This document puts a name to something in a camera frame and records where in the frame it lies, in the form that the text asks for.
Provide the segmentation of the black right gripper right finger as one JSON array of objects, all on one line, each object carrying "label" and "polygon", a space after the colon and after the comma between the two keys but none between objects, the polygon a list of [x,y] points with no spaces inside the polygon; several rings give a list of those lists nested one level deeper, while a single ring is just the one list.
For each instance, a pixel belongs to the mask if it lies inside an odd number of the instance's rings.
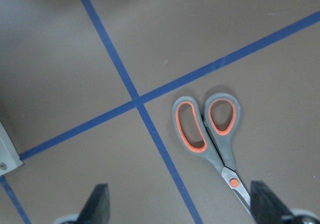
[{"label": "black right gripper right finger", "polygon": [[250,187],[250,211],[256,223],[292,223],[294,214],[263,181],[252,181]]}]

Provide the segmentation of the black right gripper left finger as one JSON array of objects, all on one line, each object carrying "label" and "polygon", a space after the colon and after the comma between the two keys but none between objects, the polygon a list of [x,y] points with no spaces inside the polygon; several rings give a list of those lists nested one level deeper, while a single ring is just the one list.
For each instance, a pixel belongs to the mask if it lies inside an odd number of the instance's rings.
[{"label": "black right gripper left finger", "polygon": [[107,183],[97,184],[83,209],[81,210],[77,223],[104,224],[110,220],[110,195]]}]

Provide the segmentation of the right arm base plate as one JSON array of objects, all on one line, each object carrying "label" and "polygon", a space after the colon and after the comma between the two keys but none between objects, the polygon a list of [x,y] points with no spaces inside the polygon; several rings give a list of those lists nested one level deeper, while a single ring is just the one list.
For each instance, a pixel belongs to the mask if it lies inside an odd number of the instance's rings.
[{"label": "right arm base plate", "polygon": [[23,165],[8,133],[0,124],[0,174],[1,176]]}]

